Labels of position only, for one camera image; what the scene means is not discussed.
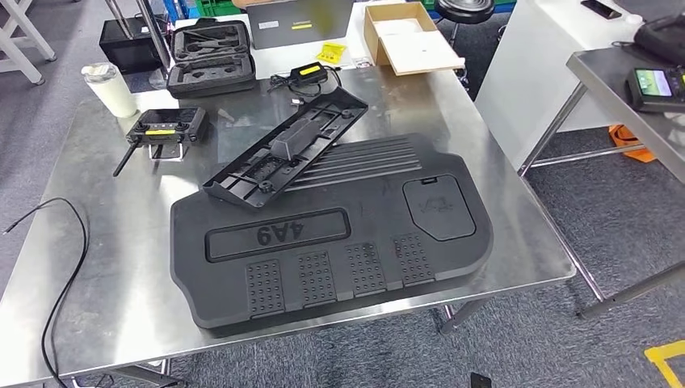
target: stainless steel table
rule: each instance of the stainless steel table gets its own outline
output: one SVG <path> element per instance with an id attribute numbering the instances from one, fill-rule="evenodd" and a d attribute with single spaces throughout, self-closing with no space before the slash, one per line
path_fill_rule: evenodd
<path id="1" fill-rule="evenodd" d="M 623 48 L 604 48 L 574 53 L 566 66 L 578 77 L 578 85 L 519 169 L 519 175 L 525 176 L 532 167 L 573 162 L 586 158 L 641 150 L 646 147 L 676 178 L 685 183 L 685 115 L 637 112 L 627 103 L 629 99 L 625 80 L 628 74 L 636 67 L 660 66 L 658 62 L 650 61 L 645 54 L 631 54 Z M 552 140 L 580 98 L 588 92 L 598 101 L 601 101 L 607 112 L 617 117 L 621 124 L 627 126 L 641 144 L 538 160 L 542 150 Z M 599 301 L 579 312 L 583 318 L 592 318 L 602 314 L 612 307 L 647 293 L 661 284 L 685 277 L 685 261 L 681 261 L 607 297 L 582 261 L 575 257 L 572 251 L 570 253 L 583 279 Z"/>
<path id="2" fill-rule="evenodd" d="M 137 151 L 116 179 L 111 173 L 127 148 L 123 134 L 132 120 L 117 123 L 99 101 L 88 101 L 78 107 L 44 194 L 70 198 L 90 222 L 90 252 L 56 322 L 61 375 L 105 369 L 135 375 L 139 369 L 121 367 L 475 301 L 575 274 L 546 213 L 505 159 L 453 72 L 396 78 L 390 69 L 368 68 L 340 75 L 345 88 L 370 107 L 343 142 L 420 132 L 432 138 L 438 150 L 464 157 L 494 226 L 492 255 L 481 275 L 463 289 L 212 338 L 192 322 L 186 300 L 170 278 L 169 208 L 196 191 L 217 163 L 230 161 L 290 116 L 294 107 L 287 92 L 268 94 L 263 82 L 253 91 L 184 102 L 199 103 L 211 112 L 216 136 L 190 148 L 183 162 L 154 166 L 146 152 Z M 175 103 L 163 91 L 138 98 L 147 107 Z M 48 379 L 40 332 L 78 258 L 77 228 L 73 215 L 62 207 L 36 214 L 0 302 L 0 386 Z M 466 313 L 477 307 L 474 303 Z M 454 316 L 453 323 L 465 312 Z"/>

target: black wire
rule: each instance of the black wire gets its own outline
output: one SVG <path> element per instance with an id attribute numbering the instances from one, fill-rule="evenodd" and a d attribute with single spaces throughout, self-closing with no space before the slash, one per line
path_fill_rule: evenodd
<path id="1" fill-rule="evenodd" d="M 81 225 L 81 232 L 82 232 L 82 237 L 83 237 L 83 246 L 82 246 L 82 250 L 81 250 L 81 257 L 78 259 L 78 263 L 76 264 L 76 268 L 74 269 L 73 272 L 71 272 L 71 276 L 66 281 L 66 284 L 65 284 L 64 288 L 62 289 L 62 291 L 60 292 L 60 295 L 57 297 L 57 300 L 55 301 L 53 308 L 50 310 L 50 315 L 48 316 L 48 320 L 45 322 L 45 327 L 43 328 L 43 334 L 40 336 L 40 352 L 43 353 L 43 361 L 45 362 L 45 366 L 48 368 L 48 371 L 50 372 L 50 376 L 53 377 L 53 379 L 60 386 L 60 388 L 67 388 L 67 385 L 60 379 L 59 375 L 57 374 L 57 371 L 55 370 L 55 368 L 53 367 L 53 364 L 50 362 L 50 359 L 48 358 L 48 353 L 45 350 L 45 337 L 48 335 L 48 329 L 50 328 L 50 324 L 53 322 L 55 312 L 60 307 L 61 303 L 64 301 L 66 293 L 71 288 L 71 285 L 73 284 L 74 279 L 76 279 L 76 275 L 78 274 L 78 271 L 81 269 L 81 266 L 83 265 L 83 260 L 86 258 L 86 254 L 88 253 L 89 240 L 88 240 L 88 233 L 86 232 L 86 224 L 83 223 L 83 219 L 81 218 L 81 215 L 78 213 L 76 208 L 74 208 L 74 206 L 71 204 L 71 202 L 69 202 L 69 200 L 66 200 L 65 198 L 62 198 L 60 196 L 56 196 L 54 198 L 46 200 L 42 204 L 33 208 L 30 212 L 24 214 L 19 220 L 15 221 L 9 228 L 5 229 L 3 234 L 10 233 L 21 221 L 26 219 L 28 216 L 32 215 L 33 213 L 35 213 L 38 210 L 41 210 L 46 205 L 49 205 L 50 203 L 58 201 L 58 200 L 61 200 L 64 203 L 66 203 L 71 208 L 71 211 L 74 212 L 74 215 L 78 219 L 78 223 Z"/>
<path id="2" fill-rule="evenodd" d="M 340 81 L 340 76 L 338 76 L 338 70 L 340 70 L 339 67 L 331 67 L 328 65 L 323 66 L 324 69 L 327 71 L 330 71 L 334 78 L 335 81 L 338 83 L 338 86 L 343 87 L 343 83 Z M 271 86 L 269 86 L 269 89 L 267 90 L 268 93 L 271 93 L 272 91 L 279 89 L 283 86 L 287 86 L 288 89 L 294 94 L 299 97 L 307 97 L 307 98 L 315 98 L 321 95 L 321 84 L 322 82 L 315 83 L 313 85 L 317 86 L 317 91 L 309 93 L 307 91 L 303 91 L 301 89 L 298 89 L 293 85 L 293 80 L 290 77 L 283 77 L 278 74 L 274 74 L 271 76 L 270 79 Z"/>
<path id="3" fill-rule="evenodd" d="M 338 70 L 341 70 L 341 68 L 332 66 L 323 66 L 323 68 L 333 73 L 333 76 L 335 77 L 335 81 L 338 83 L 338 86 L 343 87 L 343 82 L 340 81 L 340 76 L 338 75 Z"/>

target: orange object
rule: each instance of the orange object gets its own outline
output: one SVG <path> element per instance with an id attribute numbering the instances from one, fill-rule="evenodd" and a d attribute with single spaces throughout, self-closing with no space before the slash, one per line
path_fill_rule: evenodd
<path id="1" fill-rule="evenodd" d="M 628 127 L 625 125 L 612 125 L 609 127 L 609 136 L 611 136 L 611 139 L 618 147 L 634 146 L 640 144 L 640 141 L 637 140 L 637 137 L 635 137 L 635 135 L 633 135 L 632 132 L 630 132 L 630 129 L 628 129 Z M 644 163 L 652 162 L 657 158 L 647 149 L 623 152 L 623 155 L 629 158 L 637 159 Z"/>

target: yellow floor tape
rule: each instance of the yellow floor tape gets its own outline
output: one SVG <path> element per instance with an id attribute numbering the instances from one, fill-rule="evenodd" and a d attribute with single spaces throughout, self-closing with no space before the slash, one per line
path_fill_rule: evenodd
<path id="1" fill-rule="evenodd" d="M 659 372 L 662 373 L 670 388 L 683 388 L 683 384 L 678 379 L 678 376 L 675 375 L 673 369 L 668 366 L 666 360 L 676 356 L 685 356 L 685 340 L 649 348 L 645 350 L 645 356 L 647 360 L 652 361 L 659 368 Z"/>

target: display screen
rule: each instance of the display screen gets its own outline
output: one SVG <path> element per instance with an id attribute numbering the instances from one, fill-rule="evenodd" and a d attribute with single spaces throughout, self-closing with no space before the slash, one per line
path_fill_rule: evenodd
<path id="1" fill-rule="evenodd" d="M 643 95 L 655 95 L 658 97 L 671 97 L 666 74 L 661 70 L 635 70 L 637 82 Z"/>
<path id="2" fill-rule="evenodd" d="M 142 117 L 142 121 L 144 124 L 171 124 L 178 122 L 190 124 L 196 113 L 197 108 L 154 109 L 147 111 Z"/>

